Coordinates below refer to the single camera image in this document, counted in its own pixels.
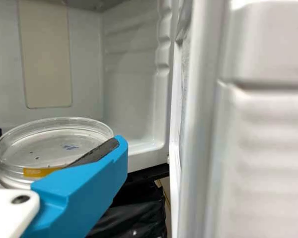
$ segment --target black plastic bag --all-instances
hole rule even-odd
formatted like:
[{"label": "black plastic bag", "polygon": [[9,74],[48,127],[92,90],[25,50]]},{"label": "black plastic bag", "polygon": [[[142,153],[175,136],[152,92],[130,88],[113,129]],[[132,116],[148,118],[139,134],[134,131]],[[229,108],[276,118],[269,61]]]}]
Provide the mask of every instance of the black plastic bag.
[{"label": "black plastic bag", "polygon": [[88,238],[167,238],[165,198],[154,182],[122,187]]}]

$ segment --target white refrigerator wall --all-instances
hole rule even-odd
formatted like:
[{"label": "white refrigerator wall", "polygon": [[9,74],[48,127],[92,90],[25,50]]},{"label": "white refrigerator wall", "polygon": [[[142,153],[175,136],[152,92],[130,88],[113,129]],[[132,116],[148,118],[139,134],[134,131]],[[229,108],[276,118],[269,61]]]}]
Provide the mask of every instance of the white refrigerator wall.
[{"label": "white refrigerator wall", "polygon": [[[66,18],[68,28],[59,32],[57,28],[50,30],[48,24],[53,23],[48,19],[46,29],[35,28],[39,26],[35,21],[42,23],[42,18],[31,16],[20,6],[21,2],[26,6],[30,2],[19,1],[0,0],[0,127],[7,131],[27,121],[56,116],[98,119],[112,127],[115,134],[127,138],[130,172],[166,163],[173,62],[172,0],[131,0],[104,13],[68,8],[66,15],[53,15],[59,17],[58,21]],[[31,1],[31,5],[37,5],[42,16],[44,10],[49,16],[51,11],[65,8],[40,1]],[[24,27],[20,20],[33,24]],[[29,27],[42,35],[38,39],[41,44],[25,39],[30,37],[24,34]],[[55,35],[68,35],[68,39],[53,41]],[[48,41],[59,47],[53,45],[54,51],[48,52]],[[47,103],[49,90],[44,89],[48,83],[53,84],[52,80],[24,79],[25,75],[35,75],[33,68],[42,67],[38,59],[43,55],[31,56],[31,51],[22,47],[31,43],[46,47],[51,60],[58,49],[69,50],[69,59],[64,58],[70,63],[69,69],[50,64],[52,71],[69,75],[64,81],[71,84],[70,91],[69,87],[64,90],[61,83],[53,85],[59,87],[60,94],[66,94],[55,105]],[[36,87],[46,90],[46,95],[39,90],[41,98],[33,94],[27,97],[31,90],[38,90]],[[31,98],[36,101],[29,104]]]}]

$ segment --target clear plastic petri dish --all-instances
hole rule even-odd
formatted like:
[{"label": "clear plastic petri dish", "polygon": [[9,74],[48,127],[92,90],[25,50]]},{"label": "clear plastic petri dish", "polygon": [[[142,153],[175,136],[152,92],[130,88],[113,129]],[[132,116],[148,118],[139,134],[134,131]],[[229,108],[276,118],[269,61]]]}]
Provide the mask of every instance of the clear plastic petri dish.
[{"label": "clear plastic petri dish", "polygon": [[33,181],[113,136],[106,124],[79,117],[41,119],[17,126],[0,138],[0,184],[29,189]]}]

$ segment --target refrigerator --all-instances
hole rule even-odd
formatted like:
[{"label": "refrigerator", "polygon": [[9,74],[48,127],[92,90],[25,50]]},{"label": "refrigerator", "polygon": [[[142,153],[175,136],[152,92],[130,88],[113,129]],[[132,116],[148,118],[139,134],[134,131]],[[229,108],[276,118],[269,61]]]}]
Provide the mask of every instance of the refrigerator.
[{"label": "refrigerator", "polygon": [[173,238],[298,238],[298,0],[0,0],[0,127],[57,116],[170,164]]}]

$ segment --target refrigerator door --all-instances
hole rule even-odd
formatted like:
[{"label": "refrigerator door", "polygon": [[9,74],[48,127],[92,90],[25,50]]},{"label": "refrigerator door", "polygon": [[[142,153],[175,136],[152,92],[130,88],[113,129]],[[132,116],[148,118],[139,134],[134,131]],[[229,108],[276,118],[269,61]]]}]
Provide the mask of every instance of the refrigerator door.
[{"label": "refrigerator door", "polygon": [[173,237],[298,238],[298,1],[195,0],[191,32]]}]

